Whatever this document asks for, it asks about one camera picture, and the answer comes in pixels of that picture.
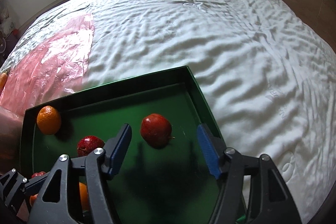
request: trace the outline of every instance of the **red apple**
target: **red apple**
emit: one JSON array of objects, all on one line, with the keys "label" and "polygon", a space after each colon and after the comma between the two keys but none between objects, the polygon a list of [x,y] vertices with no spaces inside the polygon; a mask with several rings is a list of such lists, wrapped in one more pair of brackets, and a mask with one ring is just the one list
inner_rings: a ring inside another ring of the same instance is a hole
[{"label": "red apple", "polygon": [[156,113],[143,118],[140,134],[153,148],[163,148],[170,139],[173,139],[170,122],[164,116]]},{"label": "red apple", "polygon": [[33,175],[31,175],[31,178],[38,177],[38,176],[43,176],[44,174],[45,174],[44,171],[41,171],[41,172],[38,172],[38,173],[34,173]]},{"label": "red apple", "polygon": [[98,147],[103,147],[104,141],[96,136],[86,136],[77,144],[77,153],[79,157],[87,156]]}]

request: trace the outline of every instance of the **orange fruit in corner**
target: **orange fruit in corner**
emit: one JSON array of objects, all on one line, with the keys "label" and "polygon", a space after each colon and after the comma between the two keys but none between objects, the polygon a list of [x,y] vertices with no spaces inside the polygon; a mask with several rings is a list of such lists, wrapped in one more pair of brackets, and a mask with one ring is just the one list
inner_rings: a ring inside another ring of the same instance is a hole
[{"label": "orange fruit in corner", "polygon": [[53,135],[61,127],[61,115],[52,106],[43,107],[37,115],[36,123],[40,131],[45,135]]},{"label": "orange fruit in corner", "polygon": [[[89,194],[87,192],[87,187],[84,183],[79,183],[79,195],[81,199],[81,205],[82,205],[82,210],[83,211],[88,211],[90,210],[90,204],[89,204]],[[38,194],[32,195],[29,198],[29,203],[30,206],[33,206],[35,200],[37,199]]]},{"label": "orange fruit in corner", "polygon": [[30,206],[33,206],[35,200],[37,199],[37,195],[38,194],[30,196],[30,198],[29,198]]},{"label": "orange fruit in corner", "polygon": [[90,210],[89,194],[87,193],[87,187],[84,183],[79,183],[79,194],[81,197],[81,205],[83,211]]}]

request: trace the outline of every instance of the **wrinkled sheet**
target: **wrinkled sheet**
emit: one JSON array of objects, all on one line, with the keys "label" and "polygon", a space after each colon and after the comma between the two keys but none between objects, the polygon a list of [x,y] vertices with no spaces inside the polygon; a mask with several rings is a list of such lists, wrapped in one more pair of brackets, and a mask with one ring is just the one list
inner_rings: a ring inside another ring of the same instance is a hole
[{"label": "wrinkled sheet", "polygon": [[85,87],[189,65],[226,144],[269,154],[309,221],[336,180],[336,55],[283,1],[70,0],[3,68],[83,12],[95,23]]},{"label": "wrinkled sheet", "polygon": [[81,90],[93,32],[93,16],[78,16],[30,51],[11,70],[0,105],[23,116],[28,108]]}]

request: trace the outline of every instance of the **white bedsheet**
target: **white bedsheet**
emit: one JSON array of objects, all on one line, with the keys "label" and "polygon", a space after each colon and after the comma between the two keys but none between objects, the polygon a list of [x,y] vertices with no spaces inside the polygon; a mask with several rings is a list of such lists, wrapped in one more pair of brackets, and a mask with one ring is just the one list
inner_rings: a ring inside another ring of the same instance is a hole
[{"label": "white bedsheet", "polygon": [[86,87],[189,65],[226,144],[271,155],[309,221],[336,180],[336,55],[284,2],[70,0],[36,20],[3,68],[83,13],[95,24]]}]

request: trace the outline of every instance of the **green object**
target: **green object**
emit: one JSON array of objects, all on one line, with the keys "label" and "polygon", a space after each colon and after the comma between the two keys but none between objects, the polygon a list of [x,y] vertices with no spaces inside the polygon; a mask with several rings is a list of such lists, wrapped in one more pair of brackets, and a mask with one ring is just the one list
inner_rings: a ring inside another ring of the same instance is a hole
[{"label": "green object", "polygon": [[[46,105],[62,116],[60,131],[43,135],[36,117]],[[159,113],[172,124],[169,145],[150,147],[139,130],[142,119]],[[123,224],[205,224],[219,194],[198,145],[196,128],[205,122],[221,136],[209,106],[186,66],[133,77],[68,95],[26,111],[21,136],[21,173],[49,171],[61,154],[77,157],[77,143],[88,135],[107,141],[123,123],[132,141],[119,174],[109,181]]]},{"label": "green object", "polygon": [[246,220],[246,216],[243,215],[236,220],[236,224],[243,224],[243,223],[245,223],[245,220]]}]

